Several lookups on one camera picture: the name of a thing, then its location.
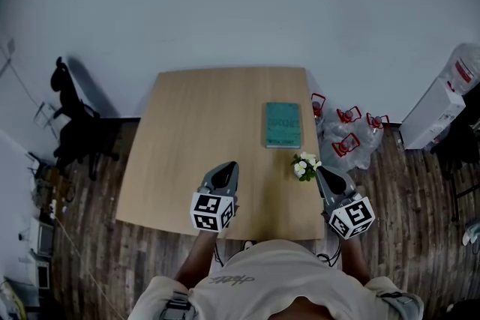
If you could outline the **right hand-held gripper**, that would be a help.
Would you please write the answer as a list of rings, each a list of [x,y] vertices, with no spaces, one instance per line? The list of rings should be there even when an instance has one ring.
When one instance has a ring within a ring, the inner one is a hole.
[[[356,188],[346,172],[332,166],[319,166],[316,169],[316,182],[324,199],[346,196]],[[331,207],[332,210],[326,212],[327,222],[344,240],[367,231],[376,219],[370,200],[358,192],[341,201],[338,199]]]

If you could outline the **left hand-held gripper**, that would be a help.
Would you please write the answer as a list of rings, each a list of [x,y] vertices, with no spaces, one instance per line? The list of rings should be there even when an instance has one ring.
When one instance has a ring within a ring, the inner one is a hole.
[[[222,163],[208,171],[193,194],[190,218],[195,229],[221,233],[236,215],[239,165]]]

